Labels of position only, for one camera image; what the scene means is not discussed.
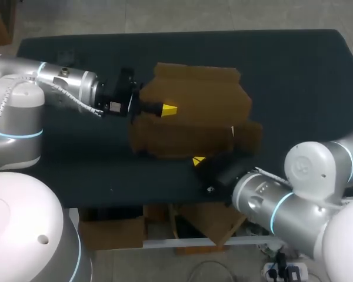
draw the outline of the screw hole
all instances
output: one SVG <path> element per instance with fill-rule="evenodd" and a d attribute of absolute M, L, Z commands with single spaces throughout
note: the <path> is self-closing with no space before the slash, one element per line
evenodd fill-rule
<path fill-rule="evenodd" d="M 48 244 L 47 236 L 46 235 L 39 235 L 38 242 L 40 242 L 42 245 L 47 245 Z"/>

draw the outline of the floor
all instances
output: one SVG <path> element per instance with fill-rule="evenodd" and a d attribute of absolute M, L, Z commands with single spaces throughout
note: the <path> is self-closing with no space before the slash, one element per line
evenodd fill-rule
<path fill-rule="evenodd" d="M 233 29 L 337 29 L 353 54 L 353 0 L 24 0 L 18 4 L 15 54 L 22 38 Z"/>
<path fill-rule="evenodd" d="M 0 47 L 0 53 L 16 54 L 27 37 L 311 28 L 337 29 L 353 54 L 353 0 L 24 0 L 18 4 L 14 42 Z M 95 282 L 187 281 L 199 262 L 216 260 L 233 271 L 237 282 L 258 282 L 264 258 L 255 246 L 184 257 L 171 249 L 99 251 L 94 276 Z M 191 281 L 230 279 L 210 265 Z"/>

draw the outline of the power strip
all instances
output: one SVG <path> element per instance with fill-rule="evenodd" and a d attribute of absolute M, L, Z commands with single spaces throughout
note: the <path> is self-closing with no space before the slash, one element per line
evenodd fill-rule
<path fill-rule="evenodd" d="M 301 281 L 308 282 L 308 269 L 305 263 L 287 263 L 287 266 L 297 266 L 299 268 L 299 275 L 301 276 Z M 266 279 L 266 281 L 274 282 L 273 278 L 270 278 L 270 276 L 268 275 L 268 270 L 271 268 L 277 270 L 277 263 L 266 263 L 261 271 L 261 275 Z M 277 277 L 277 282 L 284 282 L 284 279 L 281 277 Z"/>

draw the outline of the dark green table surface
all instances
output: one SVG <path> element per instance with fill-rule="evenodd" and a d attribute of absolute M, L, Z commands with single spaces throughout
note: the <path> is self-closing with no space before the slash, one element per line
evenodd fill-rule
<path fill-rule="evenodd" d="M 120 68 L 149 82 L 157 62 L 235 67 L 253 100 L 251 119 L 264 138 L 256 164 L 283 176 L 296 143 L 339 138 L 353 130 L 353 57 L 333 30 L 227 31 L 81 35 L 25 39 L 18 56 L 56 63 L 74 50 L 76 68 L 113 89 Z M 41 161 L 22 172 L 45 182 L 66 207 L 193 203 L 208 198 L 190 160 L 135 157 L 128 120 L 47 108 Z"/>

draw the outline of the cardboard flap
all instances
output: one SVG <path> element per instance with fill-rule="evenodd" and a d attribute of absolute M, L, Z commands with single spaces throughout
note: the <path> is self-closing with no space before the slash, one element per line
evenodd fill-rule
<path fill-rule="evenodd" d="M 243 152 L 255 154 L 261 147 L 263 127 L 258 122 L 247 120 L 234 127 L 234 143 Z"/>
<path fill-rule="evenodd" d="M 145 116 L 129 127 L 135 152 L 146 150 L 158 157 L 213 156 L 234 148 L 230 128 L 153 125 Z"/>
<path fill-rule="evenodd" d="M 159 63 L 140 99 L 178 107 L 176 115 L 147 115 L 154 124 L 229 128 L 245 122 L 251 108 L 238 81 L 234 68 Z"/>
<path fill-rule="evenodd" d="M 178 213 L 217 246 L 222 246 L 234 234 L 246 217 L 223 203 L 185 204 Z"/>

